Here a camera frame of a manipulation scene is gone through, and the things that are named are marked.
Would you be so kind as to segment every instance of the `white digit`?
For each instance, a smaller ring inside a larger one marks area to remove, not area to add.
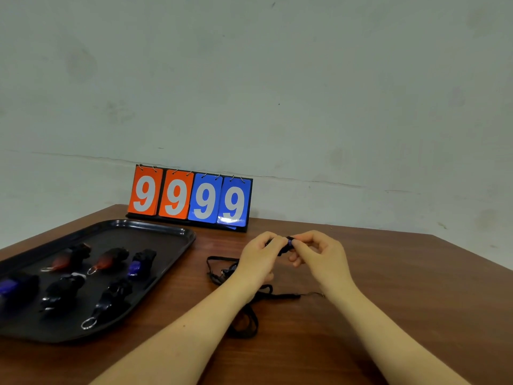
[[[237,202],[235,204],[231,202],[231,197],[234,194],[237,195]],[[235,210],[233,216],[229,212],[223,213],[223,217],[225,219],[240,219],[240,217],[242,216],[242,212],[244,211],[244,192],[242,192],[242,189],[236,186],[232,186],[230,189],[228,189],[225,196],[225,205],[229,210]]]
[[[147,192],[144,192],[143,190],[144,184],[148,184]],[[144,202],[141,204],[140,201],[134,201],[133,207],[137,212],[144,212],[151,206],[151,203],[155,198],[155,180],[149,175],[142,176],[139,178],[139,181],[137,181],[137,185],[135,186],[135,193],[137,197],[139,197],[141,200],[144,200]]]
[[[205,190],[208,190],[208,197],[207,199],[203,199],[203,192]],[[195,209],[194,214],[198,219],[206,219],[208,218],[212,211],[214,210],[215,206],[215,189],[212,184],[209,184],[208,182],[203,182],[196,191],[196,202],[200,207],[206,206],[205,212],[201,212],[201,209]]]
[[[175,187],[180,188],[180,193],[178,196],[174,195],[174,189]],[[182,209],[185,206],[185,201],[187,201],[187,185],[185,185],[185,182],[182,180],[173,180],[167,187],[167,198],[172,203],[178,203],[176,208],[173,208],[172,205],[166,205],[166,212],[167,214],[170,214],[171,216],[175,216],[182,212]]]

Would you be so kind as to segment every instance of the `brown tabletop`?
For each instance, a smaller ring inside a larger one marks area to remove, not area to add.
[[[0,251],[0,259],[90,224],[125,216],[125,205],[65,224]],[[473,384],[513,383],[513,272],[431,235],[251,219],[247,233],[193,228],[197,239],[147,299],[112,331],[84,343],[0,338],[2,384],[86,384],[215,287],[210,255],[238,257],[248,240],[317,229],[346,248],[358,287],[407,333]],[[318,290],[308,268],[279,259],[276,292]],[[323,297],[253,305],[259,333],[224,338],[201,383],[385,383],[349,325]]]

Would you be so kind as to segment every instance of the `hand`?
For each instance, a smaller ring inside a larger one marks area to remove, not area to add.
[[[332,292],[356,287],[349,272],[346,253],[339,241],[319,231],[292,237],[295,251],[289,256],[289,261],[295,267],[306,263],[328,298]]]
[[[249,283],[254,295],[260,286],[273,279],[274,262],[287,243],[287,238],[275,233],[261,233],[244,247],[239,265],[230,279],[235,277],[244,284]]]

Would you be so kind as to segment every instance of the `plastic tray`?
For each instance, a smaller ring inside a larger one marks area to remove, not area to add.
[[[0,279],[14,271],[38,274],[40,290],[33,300],[20,307],[11,308],[3,302],[0,304],[0,336],[60,343],[88,337],[105,330],[118,323],[135,308],[195,239],[196,234],[185,228],[135,220],[107,220],[5,259],[0,262]],[[65,274],[40,272],[40,269],[51,265],[56,254],[63,249],[81,242],[92,248],[90,258],[85,259],[82,268],[75,271],[82,274],[86,274],[99,256],[113,247],[125,247],[130,251],[130,255],[116,270],[98,271],[88,276],[69,310],[62,313],[40,312],[40,302],[46,288]],[[126,310],[108,323],[98,324],[90,330],[82,330],[81,323],[91,316],[102,292],[111,281],[126,276],[132,257],[145,248],[155,250],[157,256],[153,261],[150,276],[143,281],[132,282],[133,292],[126,297]]]

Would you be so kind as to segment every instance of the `metal key ring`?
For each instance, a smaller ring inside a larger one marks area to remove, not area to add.
[[[85,325],[88,322],[91,322],[92,320],[94,320],[92,324]],[[86,319],[82,322],[82,324],[80,325],[80,328],[82,328],[82,330],[89,330],[89,329],[92,329],[96,325],[96,323],[98,323],[98,319],[96,317],[90,317],[89,319]]]

